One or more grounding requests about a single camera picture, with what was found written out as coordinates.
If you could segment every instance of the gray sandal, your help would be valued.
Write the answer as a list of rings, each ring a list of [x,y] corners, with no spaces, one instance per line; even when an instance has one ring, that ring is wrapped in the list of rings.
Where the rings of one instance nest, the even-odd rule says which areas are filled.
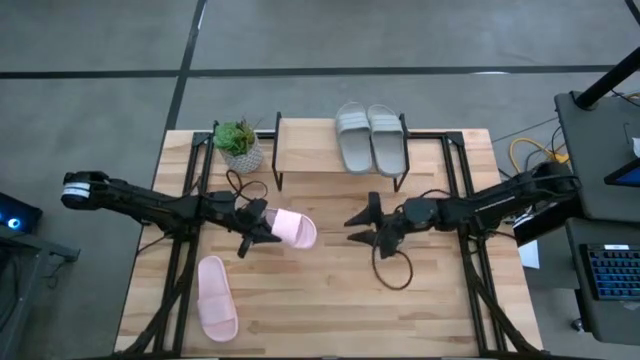
[[[383,176],[399,177],[406,170],[404,130],[393,110],[384,105],[372,105],[367,111],[371,124],[371,144],[376,166]]]
[[[336,137],[347,172],[360,175],[371,170],[371,127],[364,106],[350,102],[336,114]]]

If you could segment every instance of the concrete floor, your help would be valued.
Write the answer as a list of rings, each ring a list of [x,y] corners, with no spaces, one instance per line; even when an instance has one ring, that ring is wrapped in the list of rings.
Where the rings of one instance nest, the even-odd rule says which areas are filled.
[[[0,72],[178,69],[195,0],[4,0]],[[622,0],[209,0],[192,68],[608,65],[640,32]],[[519,136],[547,144],[553,96],[598,73],[190,79],[176,128],[245,116],[272,128],[287,116],[333,116],[349,100],[383,103],[413,128],[489,128],[498,165]],[[150,186],[176,81],[0,80],[0,191],[44,210],[39,234],[83,249],[44,288],[24,359],[108,354],[140,227],[59,202],[66,171],[99,169]],[[639,89],[629,79],[621,91]],[[523,163],[530,149],[518,148]],[[640,350],[576,334],[573,294],[531,288],[545,348],[628,359]]]

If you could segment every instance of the blue backlit keyboard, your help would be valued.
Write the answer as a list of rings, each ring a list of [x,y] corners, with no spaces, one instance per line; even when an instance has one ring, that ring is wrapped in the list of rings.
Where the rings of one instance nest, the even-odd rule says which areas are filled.
[[[586,266],[598,300],[640,300],[640,247],[587,245]]]

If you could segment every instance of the blue light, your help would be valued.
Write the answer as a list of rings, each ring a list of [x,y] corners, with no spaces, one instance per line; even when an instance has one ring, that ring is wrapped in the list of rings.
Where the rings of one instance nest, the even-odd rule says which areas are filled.
[[[22,223],[20,222],[19,219],[12,218],[12,219],[9,219],[9,221],[7,222],[7,225],[9,225],[9,228],[13,230],[17,230],[20,227],[20,225],[22,225]]]

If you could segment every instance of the pink sandal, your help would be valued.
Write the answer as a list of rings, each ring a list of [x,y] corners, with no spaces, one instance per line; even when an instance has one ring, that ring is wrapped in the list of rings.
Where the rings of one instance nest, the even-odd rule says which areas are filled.
[[[198,312],[205,334],[217,342],[236,337],[238,314],[219,257],[207,256],[198,264],[198,295]]]
[[[271,233],[291,247],[308,249],[316,242],[316,225],[306,215],[284,209],[267,209],[265,218],[271,225]]]

